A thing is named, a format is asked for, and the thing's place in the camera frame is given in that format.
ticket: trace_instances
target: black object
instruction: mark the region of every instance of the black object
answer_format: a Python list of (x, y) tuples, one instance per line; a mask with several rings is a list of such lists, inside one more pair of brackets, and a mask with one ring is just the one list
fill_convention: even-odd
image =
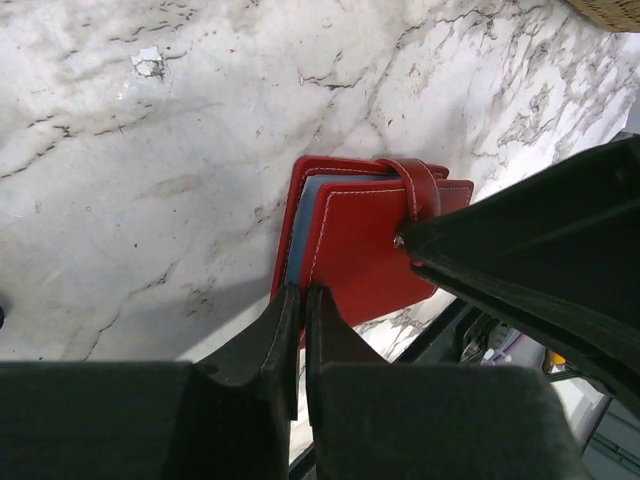
[(0, 476), (285, 478), (298, 319), (298, 291), (283, 287), (198, 365), (3, 364)]
[(541, 372), (390, 365), (331, 292), (307, 300), (307, 397), (319, 479), (586, 479)]
[(599, 380), (640, 415), (640, 139), (582, 152), (407, 229), (414, 271)]

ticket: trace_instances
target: red leather strap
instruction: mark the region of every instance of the red leather strap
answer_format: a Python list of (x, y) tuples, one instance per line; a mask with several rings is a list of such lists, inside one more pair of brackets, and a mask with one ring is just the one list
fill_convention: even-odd
[(393, 168), (407, 190), (409, 212), (414, 222), (440, 215), (440, 194), (433, 173), (417, 158), (392, 160), (380, 158), (377, 163)]

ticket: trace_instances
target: white marble tabletop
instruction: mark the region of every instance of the white marble tabletop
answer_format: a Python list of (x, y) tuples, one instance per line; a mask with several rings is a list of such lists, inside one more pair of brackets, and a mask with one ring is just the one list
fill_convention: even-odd
[[(5, 0), (0, 25), (12, 360), (197, 359), (265, 305), (297, 157), (416, 156), (477, 200), (610, 139), (640, 60), (562, 0)], [(446, 301), (365, 338), (393, 356)]]

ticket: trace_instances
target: wicker basket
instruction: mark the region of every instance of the wicker basket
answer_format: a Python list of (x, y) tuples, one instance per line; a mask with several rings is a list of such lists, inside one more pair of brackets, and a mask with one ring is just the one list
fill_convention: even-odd
[(568, 0), (610, 32), (640, 32), (640, 0)]

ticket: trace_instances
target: red leather wallet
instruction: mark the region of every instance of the red leather wallet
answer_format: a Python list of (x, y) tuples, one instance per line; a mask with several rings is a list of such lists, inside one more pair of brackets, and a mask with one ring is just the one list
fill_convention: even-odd
[(272, 284), (284, 282), (293, 226), (306, 180), (314, 175), (382, 176), (384, 180), (323, 184), (315, 197), (299, 285), (327, 286), (345, 321), (355, 326), (429, 298), (432, 285), (412, 273), (394, 243), (407, 222), (469, 204), (473, 183), (449, 180), (447, 168), (418, 159), (376, 161), (306, 156), (294, 168)]

